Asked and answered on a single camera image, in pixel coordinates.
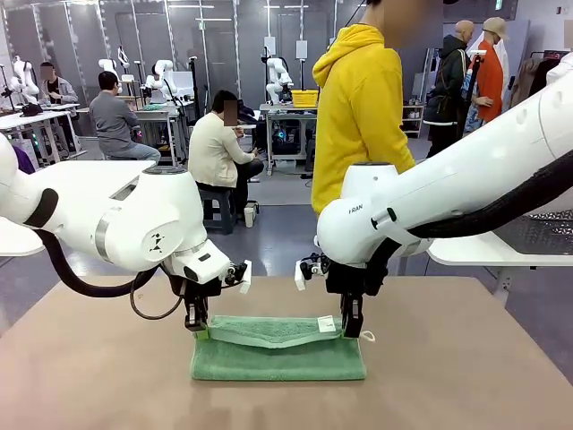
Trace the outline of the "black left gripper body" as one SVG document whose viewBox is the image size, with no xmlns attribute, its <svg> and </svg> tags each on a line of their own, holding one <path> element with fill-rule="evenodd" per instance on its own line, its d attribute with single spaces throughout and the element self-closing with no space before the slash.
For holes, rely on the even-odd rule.
<svg viewBox="0 0 573 430">
<path fill-rule="evenodd" d="M 219 295 L 219 277 L 204 284 L 180 277 L 172 277 L 172 292 L 184 300 L 185 306 L 194 305 L 207 313 L 208 299 Z"/>
</svg>

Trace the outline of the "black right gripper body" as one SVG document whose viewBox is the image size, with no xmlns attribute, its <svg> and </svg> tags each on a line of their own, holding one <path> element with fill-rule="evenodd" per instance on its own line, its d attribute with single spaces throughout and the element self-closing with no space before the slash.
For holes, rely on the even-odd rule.
<svg viewBox="0 0 573 430">
<path fill-rule="evenodd" d="M 375 297 L 388 275 L 386 264 L 374 264 L 356 268 L 332 262 L 326 275 L 326 289 L 330 294 L 340 295 L 340 310 L 344 314 L 345 301 L 363 294 Z"/>
</svg>

